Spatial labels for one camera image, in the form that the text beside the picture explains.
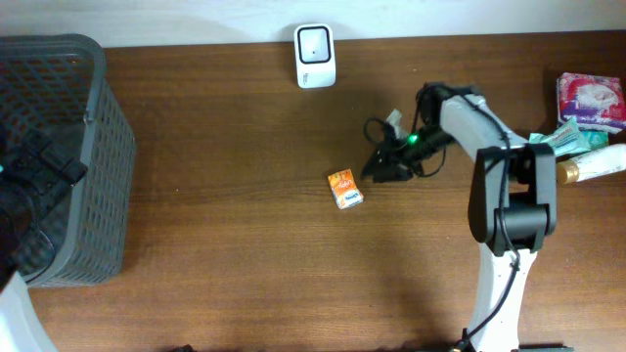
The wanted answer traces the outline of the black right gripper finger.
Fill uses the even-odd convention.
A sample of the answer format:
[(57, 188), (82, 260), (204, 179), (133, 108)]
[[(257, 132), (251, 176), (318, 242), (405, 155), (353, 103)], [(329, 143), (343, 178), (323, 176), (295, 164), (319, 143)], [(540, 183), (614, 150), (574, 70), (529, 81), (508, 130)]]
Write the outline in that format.
[(387, 165), (379, 168), (373, 174), (374, 183), (406, 182), (414, 177), (410, 168), (402, 164)]
[(371, 178), (372, 180), (387, 180), (390, 175), (389, 167), (390, 161), (388, 159), (387, 150), (377, 148), (362, 168), (360, 178), (362, 180), (367, 178)]

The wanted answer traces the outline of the orange tissue packet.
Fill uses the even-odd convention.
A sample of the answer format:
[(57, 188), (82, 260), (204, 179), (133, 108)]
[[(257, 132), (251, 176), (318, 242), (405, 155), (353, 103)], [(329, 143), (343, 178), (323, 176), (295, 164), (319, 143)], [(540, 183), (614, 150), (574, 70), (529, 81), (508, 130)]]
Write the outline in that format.
[(350, 169), (338, 171), (330, 175), (328, 181), (335, 203), (340, 210), (352, 207), (364, 200), (364, 196), (357, 188)]

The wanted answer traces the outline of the teal soap pouch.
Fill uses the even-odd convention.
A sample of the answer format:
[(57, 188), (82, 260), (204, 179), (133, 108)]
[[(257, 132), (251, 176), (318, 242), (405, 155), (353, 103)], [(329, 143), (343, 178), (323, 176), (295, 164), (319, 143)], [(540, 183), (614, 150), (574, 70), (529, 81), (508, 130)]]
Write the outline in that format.
[(550, 135), (531, 133), (528, 142), (548, 144), (554, 151), (555, 157), (582, 154), (591, 150), (589, 142), (580, 131), (575, 119), (569, 119)]

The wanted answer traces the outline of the small green tissue packet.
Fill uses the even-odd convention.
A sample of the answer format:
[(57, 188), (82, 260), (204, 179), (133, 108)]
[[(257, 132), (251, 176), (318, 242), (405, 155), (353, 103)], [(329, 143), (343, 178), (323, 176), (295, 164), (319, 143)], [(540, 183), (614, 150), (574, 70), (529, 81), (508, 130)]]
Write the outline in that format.
[(589, 144), (591, 151), (602, 149), (609, 145), (609, 138), (606, 132), (583, 131), (582, 134), (585, 137), (587, 143)]

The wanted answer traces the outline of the red purple tissue pack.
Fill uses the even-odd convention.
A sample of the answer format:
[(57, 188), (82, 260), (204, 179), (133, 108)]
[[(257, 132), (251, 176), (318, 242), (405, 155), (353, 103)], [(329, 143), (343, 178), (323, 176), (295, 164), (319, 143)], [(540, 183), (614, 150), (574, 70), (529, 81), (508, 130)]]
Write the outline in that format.
[(618, 134), (625, 129), (625, 98), (617, 77), (565, 72), (557, 79), (558, 126)]

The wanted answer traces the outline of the white tube gold cap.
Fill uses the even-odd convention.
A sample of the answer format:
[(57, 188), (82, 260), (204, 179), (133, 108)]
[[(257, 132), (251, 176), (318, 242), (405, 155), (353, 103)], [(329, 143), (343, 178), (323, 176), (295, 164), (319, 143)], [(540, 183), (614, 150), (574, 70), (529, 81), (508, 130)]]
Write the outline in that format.
[(557, 164), (560, 185), (582, 182), (625, 170), (625, 145), (615, 144)]

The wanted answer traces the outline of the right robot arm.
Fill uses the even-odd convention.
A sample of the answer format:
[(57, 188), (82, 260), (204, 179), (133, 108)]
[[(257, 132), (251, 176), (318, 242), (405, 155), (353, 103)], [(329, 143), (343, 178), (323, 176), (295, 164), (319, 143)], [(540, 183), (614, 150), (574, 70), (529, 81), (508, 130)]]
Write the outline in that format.
[(470, 232), (480, 264), (475, 305), (454, 351), (516, 351), (530, 268), (557, 224), (556, 156), (531, 144), (488, 108), (472, 86), (429, 82), (405, 132), (380, 123), (382, 139), (361, 176), (376, 183), (425, 178), (426, 159), (458, 144), (473, 162)]

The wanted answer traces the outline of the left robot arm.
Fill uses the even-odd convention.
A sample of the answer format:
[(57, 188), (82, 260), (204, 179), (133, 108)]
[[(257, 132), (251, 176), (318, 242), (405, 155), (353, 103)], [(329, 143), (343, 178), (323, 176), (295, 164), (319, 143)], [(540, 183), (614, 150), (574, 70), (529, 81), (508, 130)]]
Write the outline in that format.
[(12, 256), (25, 237), (69, 195), (87, 173), (46, 135), (30, 130), (8, 148), (1, 130), (1, 349), (55, 351), (32, 305), (26, 280)]

